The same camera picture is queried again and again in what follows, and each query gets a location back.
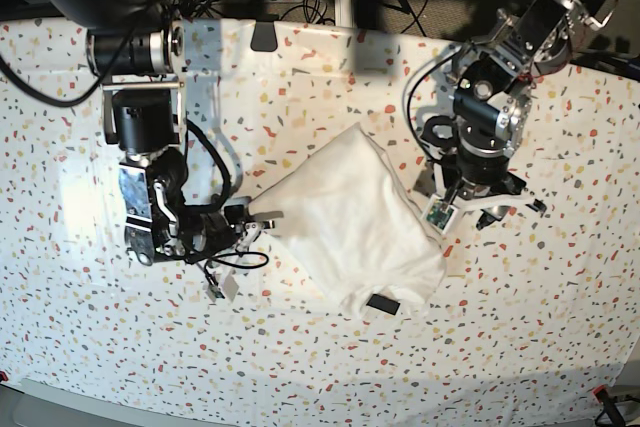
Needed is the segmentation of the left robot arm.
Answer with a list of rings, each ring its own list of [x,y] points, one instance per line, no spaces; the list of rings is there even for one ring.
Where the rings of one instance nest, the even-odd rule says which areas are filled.
[[[435,191],[423,213],[446,234],[468,212],[482,230],[513,207],[547,210],[526,182],[509,170],[522,144],[538,78],[562,70],[573,57],[572,35],[609,21],[598,14],[618,0],[533,0],[520,16],[504,10],[484,36],[438,61],[451,86],[450,112],[429,117],[415,137],[433,165]]]

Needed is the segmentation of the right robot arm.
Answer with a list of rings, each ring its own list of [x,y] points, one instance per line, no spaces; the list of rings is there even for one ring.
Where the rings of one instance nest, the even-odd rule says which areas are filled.
[[[119,189],[124,241],[143,265],[182,261],[228,264],[247,255],[269,223],[230,200],[231,174],[217,149],[185,112],[183,27],[170,0],[50,0],[87,31],[86,57],[103,97],[103,131],[124,153]],[[222,179],[202,205],[183,195],[186,147],[195,137]]]

